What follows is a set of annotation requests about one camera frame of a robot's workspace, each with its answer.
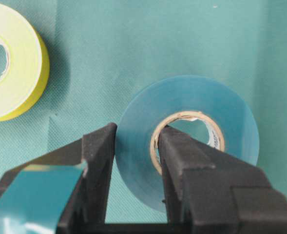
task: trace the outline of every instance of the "teal tape strip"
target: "teal tape strip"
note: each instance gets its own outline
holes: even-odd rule
[[[0,234],[54,234],[84,167],[24,168],[0,198]]]
[[[141,91],[124,112],[116,133],[116,161],[128,188],[148,206],[165,211],[160,174],[150,157],[157,125],[182,111],[202,112],[221,129],[225,152],[253,165],[259,152],[254,117],[245,102],[225,85],[198,76],[161,80]]]

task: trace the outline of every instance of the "yellow tape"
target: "yellow tape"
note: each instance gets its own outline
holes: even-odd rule
[[[0,121],[4,121],[23,114],[38,101],[48,81],[49,57],[30,23],[1,4],[0,45],[7,55],[0,77]]]

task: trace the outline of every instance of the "blue tape roll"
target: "blue tape roll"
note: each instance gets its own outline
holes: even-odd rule
[[[253,165],[257,162],[257,125],[251,110],[235,92],[199,76],[178,76],[152,84],[125,110],[117,128],[115,154],[128,188],[159,211],[165,211],[164,192],[150,156],[151,138],[163,120],[184,111],[202,113],[217,124],[225,152]]]

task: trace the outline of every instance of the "green backdrop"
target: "green backdrop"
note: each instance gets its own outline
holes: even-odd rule
[[[249,104],[260,133],[258,166],[287,195],[287,1],[0,2],[38,30],[51,60],[39,102],[0,123],[0,177],[110,121],[118,124],[145,86],[192,74],[222,82]],[[130,193],[114,165],[107,222],[165,220]]]

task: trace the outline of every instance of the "tape core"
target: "tape core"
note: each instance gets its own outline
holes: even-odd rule
[[[166,125],[178,119],[187,120],[187,121],[199,120],[199,121],[204,122],[209,133],[209,141],[207,144],[222,152],[225,151],[225,140],[221,132],[221,129],[219,128],[218,124],[214,120],[212,120],[209,116],[207,116],[206,114],[200,111],[181,111],[181,112],[174,113],[168,116],[167,118],[165,118],[164,120],[162,120],[158,124],[158,126],[154,130],[152,137],[151,137],[150,156],[151,156],[153,166],[155,167],[155,169],[158,171],[160,175],[162,175],[162,167],[160,165],[159,157],[156,153],[156,150],[158,148],[159,134]]]

